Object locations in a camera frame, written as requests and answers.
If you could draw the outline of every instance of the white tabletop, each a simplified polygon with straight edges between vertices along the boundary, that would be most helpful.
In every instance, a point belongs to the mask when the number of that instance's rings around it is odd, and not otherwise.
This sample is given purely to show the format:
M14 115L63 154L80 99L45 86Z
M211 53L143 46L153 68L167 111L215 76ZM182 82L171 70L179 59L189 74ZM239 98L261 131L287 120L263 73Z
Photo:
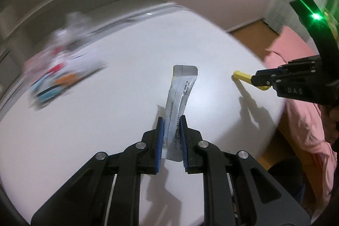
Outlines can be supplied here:
M30 221L43 203L95 153L122 152L164 115L174 65L194 65L198 78L185 115L188 126L221 150L258 157L273 135L283 99L231 79L255 74L261 61L231 35L190 11L150 18L89 47L107 67L41 110L25 93L0 122L0 176L17 210ZM163 160L143 175L140 225L203 221L202 175Z

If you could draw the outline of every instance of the wooden floor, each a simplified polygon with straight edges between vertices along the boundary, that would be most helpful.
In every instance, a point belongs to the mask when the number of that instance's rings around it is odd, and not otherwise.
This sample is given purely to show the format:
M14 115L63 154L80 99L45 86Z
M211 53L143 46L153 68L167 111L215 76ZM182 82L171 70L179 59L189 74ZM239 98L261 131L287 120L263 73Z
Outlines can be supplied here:
M231 34L245 44L261 60L267 55L268 48L278 37L278 34L270 29L263 21L257 21L237 29Z

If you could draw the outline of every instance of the green laser light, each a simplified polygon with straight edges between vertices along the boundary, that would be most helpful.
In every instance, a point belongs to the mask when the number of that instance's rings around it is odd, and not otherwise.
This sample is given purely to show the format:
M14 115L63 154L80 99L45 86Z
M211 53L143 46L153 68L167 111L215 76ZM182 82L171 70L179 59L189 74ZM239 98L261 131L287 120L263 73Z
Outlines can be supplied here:
M312 18L314 18L314 19L316 19L316 20L321 20L322 19L322 16L321 15L319 15L319 14L316 14L316 13L313 13L313 15L312 15Z

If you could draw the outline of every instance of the human hand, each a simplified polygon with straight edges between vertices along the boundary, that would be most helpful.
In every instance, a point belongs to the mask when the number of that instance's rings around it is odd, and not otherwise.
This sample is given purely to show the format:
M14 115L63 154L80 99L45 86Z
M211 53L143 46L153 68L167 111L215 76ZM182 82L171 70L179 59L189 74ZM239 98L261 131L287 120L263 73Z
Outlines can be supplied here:
M322 127L324 129L325 140L333 144L339 137L337 122L339 122L339 106L320 106Z

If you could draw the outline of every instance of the pink blanket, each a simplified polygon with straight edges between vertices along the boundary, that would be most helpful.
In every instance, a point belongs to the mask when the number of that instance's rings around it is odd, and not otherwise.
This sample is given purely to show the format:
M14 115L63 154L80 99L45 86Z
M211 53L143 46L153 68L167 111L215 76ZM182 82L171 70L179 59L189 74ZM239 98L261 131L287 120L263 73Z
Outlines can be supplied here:
M314 56L311 48L289 27L284 26L280 36L267 49L270 53L264 63L275 68L288 61ZM333 187L333 174L337 166L337 155L331 145L325 141L318 105L298 100L286 100L286 112L289 118L291 136L296 144L312 154L318 154L323 165L323 202L320 209L326 207Z

